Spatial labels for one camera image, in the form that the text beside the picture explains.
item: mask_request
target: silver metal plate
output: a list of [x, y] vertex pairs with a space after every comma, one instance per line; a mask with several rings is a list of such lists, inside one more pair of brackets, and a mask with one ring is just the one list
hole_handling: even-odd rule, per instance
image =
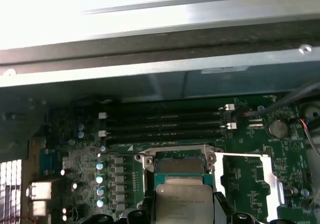
[[212, 224], [213, 191], [208, 185], [160, 184], [156, 188], [157, 224]]
[[263, 176], [264, 181], [270, 186], [270, 194], [266, 196], [266, 206], [268, 209], [268, 216], [266, 218], [267, 221], [278, 219], [278, 210], [277, 208], [280, 205], [284, 204], [284, 191], [283, 186], [280, 180], [273, 174], [272, 171], [272, 160], [268, 155], [259, 155], [259, 154], [239, 154], [239, 153], [216, 153], [216, 163], [215, 167], [215, 185], [217, 191], [222, 192], [223, 195], [226, 195], [226, 191], [224, 186], [221, 183], [221, 177], [224, 175], [224, 164], [223, 157], [224, 156], [242, 156], [242, 157], [256, 157], [259, 158], [262, 162]]

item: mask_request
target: capacitor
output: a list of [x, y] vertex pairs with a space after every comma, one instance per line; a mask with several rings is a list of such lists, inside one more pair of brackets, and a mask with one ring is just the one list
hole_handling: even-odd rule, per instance
[[79, 131], [78, 132], [78, 134], [77, 134], [77, 137], [79, 138], [79, 139], [82, 139], [82, 138], [84, 138], [84, 132], [83, 131]]
[[62, 208], [62, 213], [66, 214], [67, 212], [72, 211], [73, 207], [74, 207], [73, 205], [68, 205], [68, 206]]
[[75, 191], [77, 189], [79, 189], [80, 187], [82, 187], [84, 184], [82, 181], [75, 181], [71, 184], [71, 190]]
[[288, 125], [281, 120], [275, 120], [269, 126], [269, 132], [271, 135], [278, 139], [283, 139], [288, 136]]
[[83, 131], [85, 129], [85, 126], [82, 123], [78, 124], [78, 131]]
[[69, 168], [62, 169], [62, 170], [60, 171], [60, 175], [62, 175], [62, 176], [68, 175], [68, 174], [70, 174], [71, 172], [72, 172], [72, 171], [71, 171], [71, 169], [69, 169]]
[[105, 168], [105, 166], [106, 166], [105, 162], [104, 161], [100, 161], [100, 162], [98, 162], [96, 164], [95, 167], [96, 167], [97, 170], [102, 170], [103, 168]]
[[305, 188], [301, 189], [300, 193], [301, 193], [301, 195], [304, 196], [304, 197], [310, 196], [309, 190], [308, 190], [308, 189], [305, 189]]
[[106, 150], [106, 147], [104, 145], [100, 146], [100, 151], [101, 152], [105, 152], [105, 150]]
[[98, 196], [102, 196], [102, 195], [104, 195], [104, 193], [106, 192], [106, 187], [103, 185], [103, 186], [100, 186], [98, 189], [97, 189], [97, 191], [96, 191], [96, 194], [98, 195]]
[[106, 175], [104, 174], [101, 174], [101, 175], [98, 175], [96, 178], [95, 178], [95, 181], [98, 183], [98, 184], [101, 184], [106, 178], [105, 178]]
[[63, 216], [62, 216], [62, 220], [63, 221], [67, 221], [67, 220], [69, 220], [69, 219], [73, 219], [74, 218], [74, 216], [73, 216], [73, 210], [70, 210], [70, 211], [66, 211], [64, 214], [63, 214]]
[[106, 201], [107, 199], [105, 197], [101, 197], [99, 200], [97, 200], [97, 207], [103, 207], [105, 205], [105, 203], [107, 202]]

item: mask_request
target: screw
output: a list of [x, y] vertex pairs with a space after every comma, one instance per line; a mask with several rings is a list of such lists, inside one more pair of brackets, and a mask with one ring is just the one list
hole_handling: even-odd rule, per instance
[[310, 45], [300, 45], [299, 52], [302, 54], [311, 53], [312, 47]]
[[209, 154], [206, 158], [208, 161], [213, 161], [215, 158], [212, 154]]
[[149, 159], [146, 160], [146, 163], [147, 163], [148, 165], [150, 165], [150, 164], [152, 164], [152, 160], [149, 158]]
[[238, 214], [238, 217], [239, 217], [239, 219], [242, 219], [242, 220], [247, 219], [247, 216], [242, 213]]

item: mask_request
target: black capacitor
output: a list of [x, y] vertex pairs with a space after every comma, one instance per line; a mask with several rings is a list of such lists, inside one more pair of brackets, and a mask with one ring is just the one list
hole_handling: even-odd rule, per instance
[[78, 190], [79, 188], [83, 187], [84, 183], [82, 181], [74, 181], [72, 184], [71, 184], [71, 190], [72, 191], [76, 191]]
[[72, 170], [70, 168], [66, 168], [66, 169], [62, 169], [60, 171], [60, 175], [64, 176], [64, 175], [68, 175], [72, 172]]
[[275, 120], [270, 124], [269, 132], [278, 139], [286, 138], [289, 133], [288, 125], [281, 120]]

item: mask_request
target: motherboard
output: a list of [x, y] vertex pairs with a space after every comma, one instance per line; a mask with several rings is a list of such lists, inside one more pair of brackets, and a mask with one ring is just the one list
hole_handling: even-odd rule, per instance
[[[278, 217], [316, 223], [318, 208], [299, 108], [292, 105], [268, 115], [244, 117], [246, 111], [265, 108], [279, 98], [259, 95], [127, 104], [99, 99], [92, 105], [55, 109], [47, 119], [40, 173], [66, 178], [58, 212], [61, 216], [71, 213], [63, 218], [68, 223], [81, 223], [96, 213], [118, 219], [126, 211], [141, 208], [146, 189], [159, 195], [172, 192], [168, 185], [159, 187], [184, 178], [194, 182], [200, 178], [211, 193], [223, 186], [236, 211], [267, 223], [271, 205], [267, 196], [273, 187], [266, 182], [261, 162], [266, 157], [281, 185], [279, 205], [274, 206]], [[224, 153], [229, 154], [218, 165], [216, 158]], [[181, 186], [173, 193], [179, 191], [188, 193]], [[169, 197], [180, 198], [178, 194]], [[194, 200], [188, 202], [206, 203], [190, 198]], [[81, 206], [81, 215], [73, 211], [76, 206]], [[205, 206], [205, 210], [196, 204], [191, 208], [208, 212], [211, 206]]]

